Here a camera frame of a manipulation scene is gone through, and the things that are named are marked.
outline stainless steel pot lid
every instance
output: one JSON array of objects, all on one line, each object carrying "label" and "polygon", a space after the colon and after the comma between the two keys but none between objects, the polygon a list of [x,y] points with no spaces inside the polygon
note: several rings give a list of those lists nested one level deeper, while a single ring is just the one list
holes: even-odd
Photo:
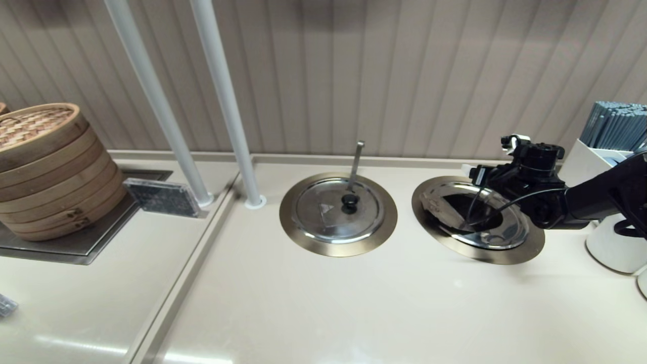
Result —
[{"label": "stainless steel pot lid", "polygon": [[[465,223],[478,190],[467,177],[432,178],[416,188],[411,205],[420,224],[434,238],[462,255],[495,264],[517,264],[536,257],[543,248],[543,230],[529,222],[517,206],[475,227]],[[507,202],[486,188],[472,217],[478,220]]]},{"label": "stainless steel pot lid", "polygon": [[[397,222],[391,196],[374,181],[357,176],[353,192],[349,174],[309,177],[286,193],[280,207],[281,225],[298,245],[327,256],[353,256],[384,243]],[[357,198],[348,204],[348,196]]]},{"label": "stainless steel pot lid", "polygon": [[361,182],[355,183],[354,193],[347,187],[348,178],[344,177],[325,178],[307,185],[294,200],[293,222],[307,236],[331,244],[371,236],[384,221],[382,201]]}]

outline bamboo steamer lid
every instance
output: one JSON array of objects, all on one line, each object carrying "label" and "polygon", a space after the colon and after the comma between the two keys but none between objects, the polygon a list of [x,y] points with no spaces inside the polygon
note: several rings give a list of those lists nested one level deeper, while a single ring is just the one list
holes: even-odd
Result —
[{"label": "bamboo steamer lid", "polygon": [[83,229],[121,201],[122,180],[78,106],[0,116],[0,222],[22,239]]}]

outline brass rim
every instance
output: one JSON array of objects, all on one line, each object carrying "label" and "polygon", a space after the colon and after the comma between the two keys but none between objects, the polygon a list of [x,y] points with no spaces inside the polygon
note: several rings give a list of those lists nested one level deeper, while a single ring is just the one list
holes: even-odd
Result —
[{"label": "brass rim", "polygon": [[393,201],[393,198],[391,198],[391,196],[388,194],[388,192],[380,187],[380,185],[362,176],[357,176],[357,181],[369,186],[371,189],[377,192],[382,199],[384,208],[384,221],[382,222],[382,225],[380,225],[380,227],[378,227],[377,230],[367,238],[346,244],[331,244],[321,242],[319,240],[315,240],[306,236],[296,226],[294,221],[292,221],[292,203],[305,187],[321,179],[349,177],[350,175],[348,173],[331,172],[316,174],[315,176],[311,176],[300,181],[292,188],[290,188],[290,190],[285,194],[283,200],[281,201],[279,217],[283,230],[290,237],[290,239],[292,239],[293,242],[297,243],[300,247],[319,255],[345,257],[368,253],[369,251],[374,250],[378,246],[382,245],[389,238],[389,236],[391,236],[391,233],[393,233],[393,230],[395,230],[395,225],[398,220],[398,212],[397,208],[395,207],[395,202]]},{"label": "brass rim", "polygon": [[436,184],[443,181],[460,181],[460,182],[470,182],[471,180],[467,177],[460,176],[443,176],[436,177],[422,182],[416,189],[413,191],[413,196],[411,197],[411,207],[413,208],[413,214],[420,225],[429,233],[433,238],[438,240],[441,244],[448,247],[449,249],[459,253],[461,255],[467,256],[474,260],[480,262],[492,263],[492,264],[519,264],[529,261],[534,257],[538,256],[541,253],[545,241],[543,230],[534,226],[532,223],[529,223],[529,235],[524,243],[518,247],[506,250],[488,250],[478,248],[463,242],[460,242],[451,236],[449,236],[440,228],[430,224],[427,219],[426,212],[422,207],[422,202],[420,202],[420,194],[426,190],[430,185]]}]

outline robotic arm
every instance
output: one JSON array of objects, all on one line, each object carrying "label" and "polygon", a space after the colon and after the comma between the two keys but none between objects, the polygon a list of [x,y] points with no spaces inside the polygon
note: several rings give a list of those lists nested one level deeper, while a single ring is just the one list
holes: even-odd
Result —
[{"label": "robotic arm", "polygon": [[501,138],[511,163],[479,165],[470,171],[473,184],[518,200],[521,211],[542,229],[581,229],[591,220],[621,212],[627,219],[616,232],[647,239],[647,151],[627,158],[612,169],[574,187],[567,187],[555,172],[564,149],[533,144],[530,138]]}]

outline white pole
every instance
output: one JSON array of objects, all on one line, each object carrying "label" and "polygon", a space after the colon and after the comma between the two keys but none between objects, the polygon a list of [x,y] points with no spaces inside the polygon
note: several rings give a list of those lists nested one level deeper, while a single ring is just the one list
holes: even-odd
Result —
[{"label": "white pole", "polygon": [[211,0],[191,0],[191,7],[193,8],[193,16],[200,33],[200,40],[203,44],[209,71],[214,80],[218,101],[220,101],[220,107],[223,110],[229,139],[232,141],[245,190],[247,190],[247,202],[245,205],[249,209],[260,209],[266,204],[267,199],[258,192],[254,167],[252,166],[249,147],[245,139],[243,122],[238,110],[236,94],[234,94],[234,85],[227,67],[225,49],[215,20],[214,6]]},{"label": "white pole", "polygon": [[160,84],[160,80],[155,74],[153,64],[142,41],[142,36],[139,34],[126,1],[105,0],[105,5],[113,23],[115,23],[119,38],[121,38],[124,48],[126,48],[128,58],[133,64],[133,68],[135,68],[135,74],[137,74],[137,78],[142,84],[148,102],[150,102],[164,136],[166,136],[166,140],[168,140],[168,144],[175,153],[180,168],[193,190],[198,205],[200,207],[208,206],[214,201],[214,195],[207,192],[204,186],[204,182],[189,152],[189,147],[186,145],[182,132],[177,125],[173,110],[162,90],[162,84]]}]

